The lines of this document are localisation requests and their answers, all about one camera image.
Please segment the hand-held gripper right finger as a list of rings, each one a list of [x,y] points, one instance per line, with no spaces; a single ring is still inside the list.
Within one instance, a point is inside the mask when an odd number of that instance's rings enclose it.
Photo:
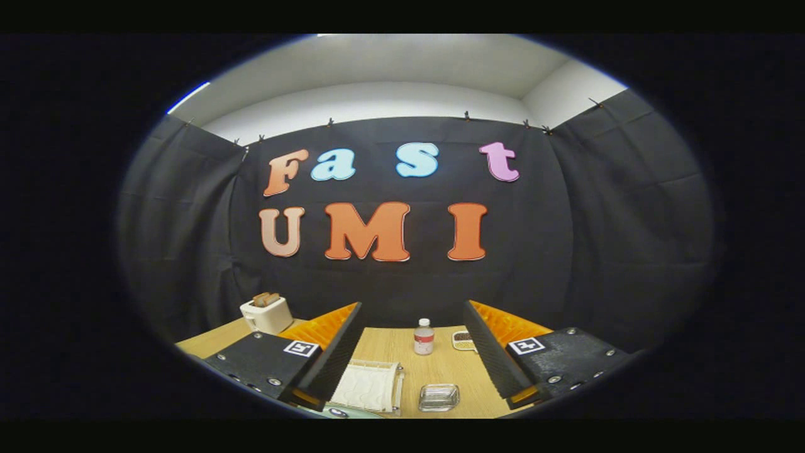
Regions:
[[[580,328],[552,330],[477,301],[465,302],[464,322],[512,410],[578,393],[633,357]]]

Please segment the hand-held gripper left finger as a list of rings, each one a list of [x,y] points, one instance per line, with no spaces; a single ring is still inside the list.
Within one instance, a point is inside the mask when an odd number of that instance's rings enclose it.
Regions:
[[[321,411],[362,336],[362,307],[354,302],[278,335],[251,333],[203,362],[265,398]]]

